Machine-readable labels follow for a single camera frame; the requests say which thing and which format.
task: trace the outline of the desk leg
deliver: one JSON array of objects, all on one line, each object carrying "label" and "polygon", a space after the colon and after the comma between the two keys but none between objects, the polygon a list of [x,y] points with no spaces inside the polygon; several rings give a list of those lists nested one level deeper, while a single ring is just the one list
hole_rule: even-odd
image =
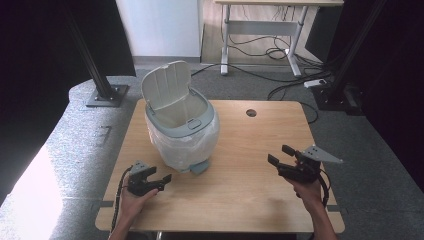
[{"label": "desk leg", "polygon": [[221,52],[221,75],[228,74],[228,28],[230,24],[230,9],[231,5],[225,6],[225,19],[224,19],[224,46]]},{"label": "desk leg", "polygon": [[302,14],[300,16],[299,21],[297,22],[296,33],[293,36],[292,43],[290,45],[290,49],[286,49],[285,52],[287,54],[287,59],[289,60],[290,67],[292,68],[293,74],[295,77],[300,77],[302,74],[300,73],[299,67],[297,66],[296,59],[294,57],[294,53],[296,50],[297,42],[299,41],[300,33],[302,32],[302,27],[305,22],[306,13],[308,12],[308,6],[304,6],[302,9]]}]

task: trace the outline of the open lid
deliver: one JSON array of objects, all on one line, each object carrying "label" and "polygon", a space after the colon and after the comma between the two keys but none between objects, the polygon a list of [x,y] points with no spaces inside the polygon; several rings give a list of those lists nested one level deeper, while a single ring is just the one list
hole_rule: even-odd
[{"label": "open lid", "polygon": [[188,63],[176,61],[149,72],[141,92],[152,110],[169,106],[189,94],[191,73]]}]

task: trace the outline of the metal frame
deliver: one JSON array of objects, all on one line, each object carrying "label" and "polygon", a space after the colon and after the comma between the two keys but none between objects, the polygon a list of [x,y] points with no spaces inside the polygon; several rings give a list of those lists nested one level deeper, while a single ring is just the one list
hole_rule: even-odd
[{"label": "metal frame", "polygon": [[277,36],[292,36],[293,40],[289,49],[285,49],[290,67],[296,77],[301,76],[299,67],[294,53],[299,41],[300,33],[302,32],[308,6],[304,6],[302,14],[297,22],[266,22],[266,21],[231,21],[230,12],[231,5],[225,6],[224,20],[224,46],[222,47],[221,55],[221,74],[228,74],[228,36],[229,34],[240,35],[277,35]]}]

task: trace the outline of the gray floor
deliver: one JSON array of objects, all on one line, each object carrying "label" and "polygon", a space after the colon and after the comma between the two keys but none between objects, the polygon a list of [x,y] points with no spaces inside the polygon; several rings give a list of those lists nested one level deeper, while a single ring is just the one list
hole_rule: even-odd
[{"label": "gray floor", "polygon": [[[86,108],[92,81],[70,91],[69,106],[41,151],[45,154],[33,160],[0,209],[0,239],[107,239],[108,232],[95,227],[97,211],[141,98],[141,79],[157,66],[138,66],[136,78],[109,78],[130,86],[120,108]],[[223,77],[217,69],[193,77],[193,87],[209,99],[266,100],[281,85],[235,70]],[[284,67],[246,69],[290,77]],[[289,89],[284,100],[316,106],[302,86]],[[304,109],[312,120],[315,113]],[[324,164],[346,225],[340,239],[424,239],[424,195],[366,117],[319,111],[310,128],[318,146],[345,161]]]}]

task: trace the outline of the sunlight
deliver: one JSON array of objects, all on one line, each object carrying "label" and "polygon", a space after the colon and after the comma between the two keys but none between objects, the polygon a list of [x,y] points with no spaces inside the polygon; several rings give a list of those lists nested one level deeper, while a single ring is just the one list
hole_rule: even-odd
[{"label": "sunlight", "polygon": [[62,212],[63,202],[55,170],[45,146],[12,191],[14,222],[21,239],[49,239]]}]

